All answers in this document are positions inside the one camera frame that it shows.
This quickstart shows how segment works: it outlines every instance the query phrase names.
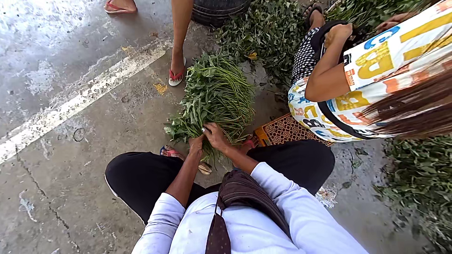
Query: flip-flop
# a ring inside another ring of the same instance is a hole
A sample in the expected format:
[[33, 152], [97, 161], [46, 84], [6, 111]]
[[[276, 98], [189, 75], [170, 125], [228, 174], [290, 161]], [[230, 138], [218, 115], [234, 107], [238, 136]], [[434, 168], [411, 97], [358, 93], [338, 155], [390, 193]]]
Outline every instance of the flip-flop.
[[182, 155], [181, 153], [179, 153], [179, 152], [176, 151], [176, 150], [167, 150], [167, 149], [165, 148], [165, 146], [162, 146], [162, 148], [160, 148], [160, 155], [163, 155], [163, 154], [162, 154], [163, 150], [168, 151], [167, 157], [174, 157], [174, 156], [171, 156], [171, 154]]
[[178, 73], [177, 75], [174, 75], [174, 73], [173, 73], [173, 71], [171, 70], [171, 68], [169, 69], [169, 79], [168, 79], [168, 84], [170, 85], [170, 86], [177, 86], [177, 85], [179, 85], [181, 82], [182, 82], [182, 80], [183, 80], [183, 78], [181, 78], [181, 79], [179, 79], [179, 80], [176, 80], [176, 81], [174, 81], [175, 79], [178, 79], [179, 77], [181, 77], [182, 75], [184, 75], [184, 72], [185, 72], [185, 64], [187, 63], [187, 59], [184, 57], [184, 69], [182, 70], [182, 72], [180, 72], [180, 73]]
[[247, 141], [243, 142], [242, 146], [248, 145], [248, 144], [251, 145], [251, 148], [256, 148], [256, 145], [254, 144], [254, 142], [251, 139], [248, 139]]
[[304, 27], [305, 27], [306, 31], [311, 27], [310, 19], [311, 19], [312, 12], [314, 10], [317, 10], [321, 14], [323, 14], [322, 7], [320, 7], [318, 4], [319, 4], [318, 2], [314, 2], [314, 3], [310, 4], [308, 7], [306, 7], [305, 10], [303, 11], [303, 13], [305, 13], [309, 9], [309, 7], [312, 7], [311, 11], [308, 13], [308, 15], [305, 18]]
[[198, 165], [199, 171], [204, 175], [210, 175], [212, 173], [212, 166], [205, 163], [204, 161], [201, 161]]
[[135, 13], [135, 12], [137, 12], [136, 10], [135, 10], [135, 11], [131, 11], [131, 10], [126, 10], [126, 9], [123, 9], [123, 8], [119, 8], [119, 7], [117, 7], [116, 5], [113, 5], [113, 4], [111, 3], [111, 1], [112, 1], [112, 0], [108, 0], [108, 1], [105, 3], [105, 5], [108, 6], [108, 7], [111, 7], [111, 8], [113, 8], [113, 9], [115, 9], [115, 10], [106, 10], [106, 9], [104, 8], [105, 12], [108, 13], [108, 14]]

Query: leg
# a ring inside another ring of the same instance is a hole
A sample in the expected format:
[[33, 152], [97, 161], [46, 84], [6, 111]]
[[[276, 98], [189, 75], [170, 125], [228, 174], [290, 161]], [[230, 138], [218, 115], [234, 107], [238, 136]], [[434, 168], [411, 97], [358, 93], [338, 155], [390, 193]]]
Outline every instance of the leg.
[[[174, 180], [183, 163], [177, 157], [128, 152], [110, 161], [105, 179], [113, 193], [147, 224], [155, 202]], [[187, 206], [204, 194], [205, 189], [194, 183]]]
[[173, 12], [174, 45], [171, 57], [171, 71], [176, 75], [184, 66], [183, 46], [187, 35], [188, 24], [192, 17], [193, 0], [171, 0]]
[[[308, 8], [304, 13], [304, 16], [308, 16], [312, 7]], [[308, 77], [311, 75], [312, 70], [317, 64], [317, 60], [314, 59], [314, 50], [311, 46], [311, 39], [316, 34], [320, 28], [325, 24], [325, 19], [323, 14], [318, 10], [314, 10], [310, 17], [310, 25], [308, 33], [305, 35], [303, 41], [301, 42], [300, 48], [295, 54], [295, 59], [292, 69], [292, 79], [291, 84], [295, 84], [300, 79]]]
[[333, 152], [315, 140], [256, 147], [249, 150], [247, 155], [259, 162], [266, 162], [312, 195], [322, 187], [334, 168]]
[[[310, 13], [311, 9], [314, 7], [319, 6], [319, 3], [315, 3], [312, 7], [309, 7], [306, 12], [303, 14], [305, 17], [308, 16], [308, 14]], [[309, 23], [311, 24], [311, 27], [309, 28], [308, 31], [311, 31], [314, 28], [320, 28], [325, 24], [325, 19], [323, 17], [323, 14], [320, 13], [320, 11], [318, 10], [314, 10], [311, 13], [311, 16], [309, 17]]]

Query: hand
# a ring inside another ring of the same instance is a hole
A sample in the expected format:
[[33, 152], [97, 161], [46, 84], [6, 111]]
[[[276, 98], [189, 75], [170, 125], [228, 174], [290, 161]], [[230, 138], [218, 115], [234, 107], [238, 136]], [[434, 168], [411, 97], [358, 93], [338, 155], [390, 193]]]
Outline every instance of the hand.
[[382, 33], [384, 31], [404, 22], [405, 20], [411, 18], [414, 15], [415, 15], [415, 13], [411, 13], [411, 12], [396, 14], [396, 15], [390, 17], [387, 21], [379, 24], [375, 28], [375, 30], [377, 30], [379, 33]]
[[353, 25], [335, 25], [325, 35], [324, 47], [328, 48], [333, 42], [344, 43], [353, 32]]
[[202, 156], [202, 140], [204, 139], [204, 134], [196, 138], [190, 138], [188, 140], [188, 145], [190, 145], [190, 154], [195, 154], [199, 157]]
[[223, 130], [214, 122], [204, 124], [202, 129], [213, 148], [223, 152], [231, 144], [226, 139]]

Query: wet concrete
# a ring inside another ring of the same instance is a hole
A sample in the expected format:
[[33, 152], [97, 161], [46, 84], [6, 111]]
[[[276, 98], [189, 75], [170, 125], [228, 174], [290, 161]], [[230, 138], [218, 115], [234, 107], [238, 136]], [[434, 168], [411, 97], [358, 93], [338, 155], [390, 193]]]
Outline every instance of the wet concrete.
[[[0, 145], [17, 127], [59, 108], [126, 57], [156, 40], [171, 41], [170, 2], [137, 1], [134, 15], [108, 16], [103, 1], [0, 4]], [[206, 27], [191, 24], [187, 59], [213, 47]], [[0, 165], [0, 253], [130, 253], [143, 231], [139, 218], [110, 192], [106, 164], [128, 151], [158, 152], [163, 127], [184, 95], [166, 86], [171, 48], [144, 69], [59, 124]], [[263, 68], [249, 81], [265, 79]], [[276, 88], [259, 87], [250, 130], [285, 114]], [[185, 151], [183, 144], [177, 148]], [[416, 253], [425, 243], [410, 231], [393, 233], [387, 204], [372, 185], [382, 181], [383, 141], [336, 144], [327, 186], [338, 192], [331, 213], [372, 254]], [[230, 162], [219, 161], [196, 182], [220, 182]]]

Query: long brown hair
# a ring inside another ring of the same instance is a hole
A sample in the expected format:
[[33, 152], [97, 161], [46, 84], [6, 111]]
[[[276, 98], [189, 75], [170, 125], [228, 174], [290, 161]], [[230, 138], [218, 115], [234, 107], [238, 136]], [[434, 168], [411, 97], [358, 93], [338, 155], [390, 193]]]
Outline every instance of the long brown hair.
[[377, 133], [425, 138], [452, 132], [452, 70], [398, 90], [363, 111], [370, 123], [385, 123]]

